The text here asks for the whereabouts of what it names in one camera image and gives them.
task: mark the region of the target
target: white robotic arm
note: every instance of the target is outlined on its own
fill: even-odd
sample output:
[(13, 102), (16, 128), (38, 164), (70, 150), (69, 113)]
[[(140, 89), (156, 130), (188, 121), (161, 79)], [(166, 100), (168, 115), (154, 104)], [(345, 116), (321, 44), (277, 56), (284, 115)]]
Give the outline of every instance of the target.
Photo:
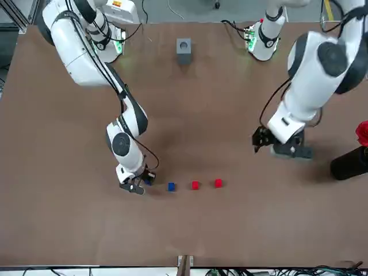
[(289, 88), (267, 126), (253, 135), (255, 150), (273, 144), (276, 154), (311, 158), (303, 129), (330, 97), (356, 87), (368, 69), (366, 0), (333, 0), (342, 10), (339, 37), (317, 32), (300, 36), (287, 61)]
[(283, 7), (304, 7), (311, 0), (269, 0), (262, 22), (258, 21), (250, 29), (254, 32), (247, 49), (256, 59), (269, 60), (276, 51), (280, 31), (285, 23)]
[[(53, 0), (43, 10), (41, 32), (56, 47), (57, 52), (74, 82), (81, 86), (111, 86), (121, 101), (121, 115), (106, 128), (108, 146), (119, 165), (116, 173), (120, 187), (143, 194), (144, 189), (135, 180), (150, 184), (155, 174), (150, 172), (135, 137), (147, 129), (148, 119), (143, 108), (135, 101), (128, 86), (114, 68), (103, 63), (86, 39), (86, 29), (96, 24), (99, 14), (92, 0)], [(107, 30), (100, 21), (100, 29)]]

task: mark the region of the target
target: orange label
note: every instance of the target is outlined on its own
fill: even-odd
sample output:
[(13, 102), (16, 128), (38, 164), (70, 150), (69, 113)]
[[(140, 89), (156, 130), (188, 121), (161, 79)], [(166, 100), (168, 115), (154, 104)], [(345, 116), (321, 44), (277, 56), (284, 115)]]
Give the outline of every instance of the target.
[(120, 1), (113, 1), (113, 5), (120, 7), (121, 6), (121, 2)]

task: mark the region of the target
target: red rose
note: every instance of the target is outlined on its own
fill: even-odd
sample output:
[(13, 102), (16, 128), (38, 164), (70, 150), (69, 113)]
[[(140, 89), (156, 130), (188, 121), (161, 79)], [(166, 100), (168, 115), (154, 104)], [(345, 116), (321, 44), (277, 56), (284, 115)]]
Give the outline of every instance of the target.
[(358, 135), (358, 141), (364, 147), (368, 147), (368, 121), (361, 122), (355, 133)]

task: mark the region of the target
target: table surface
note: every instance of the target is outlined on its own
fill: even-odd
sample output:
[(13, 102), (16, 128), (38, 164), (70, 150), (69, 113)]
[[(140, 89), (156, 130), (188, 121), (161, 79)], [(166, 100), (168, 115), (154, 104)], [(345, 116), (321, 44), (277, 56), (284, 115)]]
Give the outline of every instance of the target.
[[(293, 41), (318, 27), (286, 24), (269, 62), (245, 53), (222, 24), (144, 25), (128, 40), (113, 65), (149, 116), (140, 140), (161, 162), (144, 196), (118, 187), (105, 143), (119, 115), (114, 91), (76, 85), (29, 27), (0, 102), (0, 265), (173, 266), (181, 254), (196, 266), (367, 263), (368, 178), (335, 182), (328, 170), (358, 146), (367, 83), (332, 97), (306, 131), (312, 162), (269, 148), (255, 155), (251, 145), (260, 111), (287, 78)], [(191, 37), (189, 66), (176, 63), (177, 37)], [(215, 189), (216, 178), (225, 187)]]

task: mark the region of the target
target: black vase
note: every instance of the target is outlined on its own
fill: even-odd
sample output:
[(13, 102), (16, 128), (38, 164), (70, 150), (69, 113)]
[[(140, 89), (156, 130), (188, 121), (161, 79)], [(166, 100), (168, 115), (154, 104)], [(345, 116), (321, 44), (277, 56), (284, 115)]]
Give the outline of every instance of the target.
[(368, 157), (366, 147), (359, 147), (331, 162), (331, 175), (337, 180), (345, 180), (368, 172)]

